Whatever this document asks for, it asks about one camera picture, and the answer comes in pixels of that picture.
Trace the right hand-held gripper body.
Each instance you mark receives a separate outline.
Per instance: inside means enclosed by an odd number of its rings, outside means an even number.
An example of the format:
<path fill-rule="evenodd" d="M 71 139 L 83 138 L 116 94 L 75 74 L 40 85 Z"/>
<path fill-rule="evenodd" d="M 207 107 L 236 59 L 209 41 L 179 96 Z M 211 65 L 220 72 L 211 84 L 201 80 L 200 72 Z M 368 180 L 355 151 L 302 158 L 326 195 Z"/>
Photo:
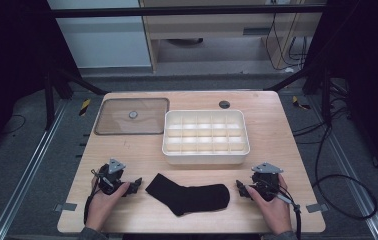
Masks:
<path fill-rule="evenodd" d="M 270 202 L 279 193 L 279 174 L 283 170 L 268 162 L 254 166 L 251 170 L 254 172 L 251 177 L 254 188 L 265 201 Z"/>

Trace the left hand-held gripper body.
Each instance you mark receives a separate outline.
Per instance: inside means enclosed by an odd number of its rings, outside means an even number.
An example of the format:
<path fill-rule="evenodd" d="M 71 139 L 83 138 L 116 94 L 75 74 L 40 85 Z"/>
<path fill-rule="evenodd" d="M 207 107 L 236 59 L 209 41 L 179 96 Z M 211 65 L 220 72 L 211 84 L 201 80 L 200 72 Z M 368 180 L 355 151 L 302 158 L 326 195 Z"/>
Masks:
<path fill-rule="evenodd" d="M 104 164 L 95 174 L 99 189 L 107 195 L 113 194 L 121 185 L 121 176 L 126 165 L 114 158 Z"/>

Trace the black sock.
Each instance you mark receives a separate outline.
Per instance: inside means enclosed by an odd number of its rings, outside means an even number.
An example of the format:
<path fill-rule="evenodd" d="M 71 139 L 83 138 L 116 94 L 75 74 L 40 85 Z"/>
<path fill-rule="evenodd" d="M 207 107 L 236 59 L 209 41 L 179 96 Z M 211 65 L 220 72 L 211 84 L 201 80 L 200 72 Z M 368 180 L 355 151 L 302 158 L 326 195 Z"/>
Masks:
<path fill-rule="evenodd" d="M 146 192 L 166 205 L 176 216 L 222 210 L 230 202 L 230 192 L 224 184 L 186 187 L 162 174 L 155 176 Z"/>

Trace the white divided storage box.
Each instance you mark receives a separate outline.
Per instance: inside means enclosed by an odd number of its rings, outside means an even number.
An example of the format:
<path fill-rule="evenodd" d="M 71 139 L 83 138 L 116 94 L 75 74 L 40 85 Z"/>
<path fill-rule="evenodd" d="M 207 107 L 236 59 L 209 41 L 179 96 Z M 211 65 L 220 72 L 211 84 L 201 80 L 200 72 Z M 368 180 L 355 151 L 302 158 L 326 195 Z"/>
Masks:
<path fill-rule="evenodd" d="M 162 152 L 172 165 L 241 164 L 250 153 L 239 110 L 175 110 L 165 115 Z"/>

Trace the person's left hand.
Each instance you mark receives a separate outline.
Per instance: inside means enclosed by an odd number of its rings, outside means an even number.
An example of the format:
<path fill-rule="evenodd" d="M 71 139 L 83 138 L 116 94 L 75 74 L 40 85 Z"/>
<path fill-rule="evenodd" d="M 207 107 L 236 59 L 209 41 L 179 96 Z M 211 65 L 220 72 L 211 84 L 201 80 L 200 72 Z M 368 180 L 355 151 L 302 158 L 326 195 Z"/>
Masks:
<path fill-rule="evenodd" d="M 119 199 L 126 193 L 129 183 L 123 183 L 113 194 L 106 195 L 102 191 L 96 193 L 89 204 L 85 226 L 100 232 Z"/>

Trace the person's right hand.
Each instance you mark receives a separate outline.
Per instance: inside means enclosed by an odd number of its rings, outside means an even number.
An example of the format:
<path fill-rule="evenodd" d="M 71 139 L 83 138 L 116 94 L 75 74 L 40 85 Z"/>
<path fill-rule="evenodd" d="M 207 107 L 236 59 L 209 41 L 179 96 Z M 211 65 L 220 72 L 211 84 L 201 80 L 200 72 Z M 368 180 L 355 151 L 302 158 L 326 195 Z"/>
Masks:
<path fill-rule="evenodd" d="M 274 235 L 292 231 L 289 205 L 279 198 L 267 202 L 251 186 L 245 186 L 250 197 L 259 207 L 263 219 Z"/>

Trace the transparent box lid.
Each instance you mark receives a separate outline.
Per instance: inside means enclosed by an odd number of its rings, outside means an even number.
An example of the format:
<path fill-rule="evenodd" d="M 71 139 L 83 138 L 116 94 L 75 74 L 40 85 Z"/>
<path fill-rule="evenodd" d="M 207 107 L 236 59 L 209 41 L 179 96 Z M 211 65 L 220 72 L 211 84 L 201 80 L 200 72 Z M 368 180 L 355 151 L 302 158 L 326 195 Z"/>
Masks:
<path fill-rule="evenodd" d="M 167 98 L 114 98 L 100 108 L 96 135 L 158 135 L 164 132 Z"/>

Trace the yellow black striped tape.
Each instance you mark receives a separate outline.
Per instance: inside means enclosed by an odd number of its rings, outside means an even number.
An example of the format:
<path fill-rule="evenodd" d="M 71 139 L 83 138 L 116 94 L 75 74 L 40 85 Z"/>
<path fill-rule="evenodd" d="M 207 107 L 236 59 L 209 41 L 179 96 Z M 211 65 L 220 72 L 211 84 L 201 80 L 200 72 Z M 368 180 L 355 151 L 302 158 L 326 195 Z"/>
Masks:
<path fill-rule="evenodd" d="M 91 99 L 85 99 L 82 103 L 82 106 L 80 108 L 80 111 L 79 111 L 79 116 L 84 116 L 87 112 L 87 109 L 90 105 L 90 102 L 91 102 Z"/>
<path fill-rule="evenodd" d="M 296 96 L 292 97 L 292 105 L 304 110 L 310 110 L 311 107 L 308 104 L 301 104 Z"/>

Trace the black metal stand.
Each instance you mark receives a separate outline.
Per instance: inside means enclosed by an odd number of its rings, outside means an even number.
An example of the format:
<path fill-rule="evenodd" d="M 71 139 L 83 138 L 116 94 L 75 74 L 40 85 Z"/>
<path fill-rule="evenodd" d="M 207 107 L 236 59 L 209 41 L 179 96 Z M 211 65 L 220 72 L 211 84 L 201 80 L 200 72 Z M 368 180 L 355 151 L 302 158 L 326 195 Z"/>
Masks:
<path fill-rule="evenodd" d="M 70 99 L 73 96 L 69 82 L 73 82 L 89 90 L 96 95 L 105 95 L 107 91 L 102 90 L 89 82 L 85 81 L 79 74 L 72 74 L 61 68 L 50 68 L 43 76 L 45 106 L 46 106 L 46 125 L 49 130 L 55 121 L 54 93 L 56 91 L 61 99 Z"/>
<path fill-rule="evenodd" d="M 283 81 L 264 88 L 264 91 L 278 92 L 291 83 L 305 78 L 306 82 L 302 88 L 302 91 L 309 95 L 317 91 L 318 87 L 321 87 L 321 116 L 327 126 L 331 125 L 331 112 L 330 112 L 330 72 L 325 64 L 311 64 L 304 67 L 302 70 L 290 75 Z"/>

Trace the white cabinet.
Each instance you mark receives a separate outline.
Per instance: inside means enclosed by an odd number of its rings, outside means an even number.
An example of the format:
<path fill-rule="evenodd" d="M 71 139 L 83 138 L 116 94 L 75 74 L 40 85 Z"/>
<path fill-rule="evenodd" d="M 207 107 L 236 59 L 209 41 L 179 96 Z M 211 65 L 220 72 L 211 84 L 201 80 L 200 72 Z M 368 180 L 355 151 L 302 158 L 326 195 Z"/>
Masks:
<path fill-rule="evenodd" d="M 48 0 L 52 10 L 139 7 L 138 0 Z M 58 18 L 80 69 L 150 67 L 142 18 Z"/>

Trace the dark curtain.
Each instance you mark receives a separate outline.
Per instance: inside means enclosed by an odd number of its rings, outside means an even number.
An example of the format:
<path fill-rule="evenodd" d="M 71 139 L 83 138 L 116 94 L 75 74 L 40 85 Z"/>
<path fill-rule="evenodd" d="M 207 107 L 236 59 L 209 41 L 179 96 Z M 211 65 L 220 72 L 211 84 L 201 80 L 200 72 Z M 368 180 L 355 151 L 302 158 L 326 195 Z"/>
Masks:
<path fill-rule="evenodd" d="M 26 14 L 50 8 L 48 0 L 0 0 L 0 135 L 15 103 L 44 88 L 45 71 L 79 74 L 57 21 Z"/>
<path fill-rule="evenodd" d="M 307 61 L 336 35 L 325 55 L 330 75 L 347 81 L 358 128 L 378 161 L 378 0 L 325 0 Z"/>

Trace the wooden cabinet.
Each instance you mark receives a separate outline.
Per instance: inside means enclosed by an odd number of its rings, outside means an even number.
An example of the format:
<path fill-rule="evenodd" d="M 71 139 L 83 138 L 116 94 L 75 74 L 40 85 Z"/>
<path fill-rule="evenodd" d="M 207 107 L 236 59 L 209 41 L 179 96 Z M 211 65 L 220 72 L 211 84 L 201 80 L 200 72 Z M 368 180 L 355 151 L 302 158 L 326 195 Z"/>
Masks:
<path fill-rule="evenodd" d="M 295 5 L 319 4 L 326 0 L 138 0 L 142 7 Z M 289 65 L 293 39 L 312 37 L 319 13 L 269 13 L 223 15 L 146 16 L 143 18 L 147 38 L 154 42 L 165 39 L 214 37 L 254 37 L 263 39 L 272 66 Z"/>

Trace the black horizontal bar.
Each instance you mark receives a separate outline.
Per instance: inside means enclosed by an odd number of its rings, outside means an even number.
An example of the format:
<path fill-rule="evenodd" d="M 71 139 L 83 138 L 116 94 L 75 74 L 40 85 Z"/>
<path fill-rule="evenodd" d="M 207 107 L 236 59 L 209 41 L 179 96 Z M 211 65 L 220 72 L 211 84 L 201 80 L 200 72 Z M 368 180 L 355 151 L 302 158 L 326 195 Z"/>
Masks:
<path fill-rule="evenodd" d="M 180 6 L 105 9 L 49 10 L 46 15 L 55 18 L 81 17 L 133 17 L 174 15 L 223 15 L 223 14 L 269 14 L 269 13 L 318 13 L 326 11 L 326 4 L 297 5 L 237 5 L 237 6 Z"/>

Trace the grey metal bracket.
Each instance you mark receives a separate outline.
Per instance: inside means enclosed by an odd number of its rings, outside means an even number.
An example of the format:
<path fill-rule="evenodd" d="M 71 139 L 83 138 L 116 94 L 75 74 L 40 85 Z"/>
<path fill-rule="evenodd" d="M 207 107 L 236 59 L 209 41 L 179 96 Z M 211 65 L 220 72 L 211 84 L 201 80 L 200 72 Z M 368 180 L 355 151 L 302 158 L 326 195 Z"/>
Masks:
<path fill-rule="evenodd" d="M 309 213 L 314 213 L 314 212 L 326 212 L 326 211 L 329 210 L 327 204 L 320 204 L 320 203 L 307 205 L 307 206 L 306 206 L 306 209 L 307 209 L 307 211 L 308 211 Z"/>
<path fill-rule="evenodd" d="M 75 203 L 56 204 L 53 208 L 55 212 L 74 211 L 77 208 Z"/>

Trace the aluminium floor rail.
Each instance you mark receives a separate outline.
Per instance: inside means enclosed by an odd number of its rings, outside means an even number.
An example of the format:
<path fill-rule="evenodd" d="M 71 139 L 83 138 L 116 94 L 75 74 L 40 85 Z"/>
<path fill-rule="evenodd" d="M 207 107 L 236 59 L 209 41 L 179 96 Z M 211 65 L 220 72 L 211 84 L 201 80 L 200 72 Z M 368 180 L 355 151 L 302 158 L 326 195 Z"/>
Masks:
<path fill-rule="evenodd" d="M 377 209 L 377 205 L 373 203 L 371 195 L 367 192 L 365 187 L 359 185 L 359 179 L 355 173 L 352 165 L 348 161 L 340 141 L 336 135 L 329 130 L 326 134 L 328 144 L 334 155 L 335 161 L 343 176 L 347 177 L 347 184 L 351 191 L 353 198 L 363 215 L 371 214 L 373 209 Z M 378 212 L 371 215 L 365 220 L 373 237 L 378 240 Z"/>
<path fill-rule="evenodd" d="M 10 226 L 17 215 L 17 212 L 22 205 L 28 189 L 37 174 L 38 168 L 44 159 L 46 151 L 48 150 L 51 141 L 58 129 L 58 126 L 61 123 L 68 103 L 68 100 L 60 100 L 58 102 L 57 109 L 54 111 L 52 122 L 43 131 L 42 136 L 38 140 L 37 146 L 32 152 L 32 156 L 29 158 L 26 168 L 20 175 L 20 179 L 15 185 L 14 191 L 12 192 L 7 204 L 3 208 L 3 211 L 0 215 L 0 240 L 5 239 Z"/>

